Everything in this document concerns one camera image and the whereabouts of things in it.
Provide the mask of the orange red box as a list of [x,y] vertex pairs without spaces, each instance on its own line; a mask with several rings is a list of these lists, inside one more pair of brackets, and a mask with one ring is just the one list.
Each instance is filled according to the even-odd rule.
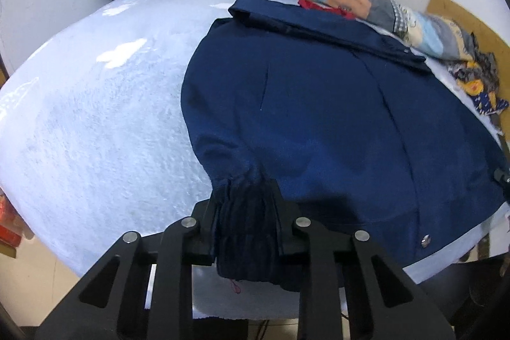
[[23,226],[20,217],[4,192],[0,197],[0,243],[1,254],[17,258],[17,249],[23,240]]

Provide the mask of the brown cardboard sheet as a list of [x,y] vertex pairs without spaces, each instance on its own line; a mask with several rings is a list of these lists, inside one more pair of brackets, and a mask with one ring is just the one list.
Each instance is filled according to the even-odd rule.
[[427,11],[451,19],[467,33],[468,49],[474,56],[467,64],[471,78],[481,79],[486,90],[492,91],[498,98],[509,100],[509,44],[452,0],[431,0]]

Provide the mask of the light blue bed sheet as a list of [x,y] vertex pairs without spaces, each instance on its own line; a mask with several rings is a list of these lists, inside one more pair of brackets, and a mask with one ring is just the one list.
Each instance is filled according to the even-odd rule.
[[[43,44],[2,88],[1,186],[75,273],[125,232],[160,232],[213,194],[189,139],[182,85],[200,42],[235,2],[116,0]],[[442,66],[409,50],[496,141]],[[415,282],[430,279],[508,210],[505,201],[434,256],[402,267]]]

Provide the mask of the navy blue garment red collar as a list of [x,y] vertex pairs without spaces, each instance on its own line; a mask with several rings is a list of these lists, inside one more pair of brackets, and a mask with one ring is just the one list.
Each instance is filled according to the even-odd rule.
[[277,197],[332,231],[368,232],[404,267],[506,199],[499,145],[425,59],[327,12],[236,0],[189,62],[182,113],[227,279],[283,279]]

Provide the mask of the colourful patterned cloth pile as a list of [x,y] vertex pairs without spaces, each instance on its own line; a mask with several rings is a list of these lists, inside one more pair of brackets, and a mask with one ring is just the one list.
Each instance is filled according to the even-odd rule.
[[499,97],[496,57],[492,52],[485,53],[480,49],[474,33],[470,34],[469,46],[471,59],[448,62],[448,72],[471,98],[480,115],[500,115],[509,108],[509,101]]

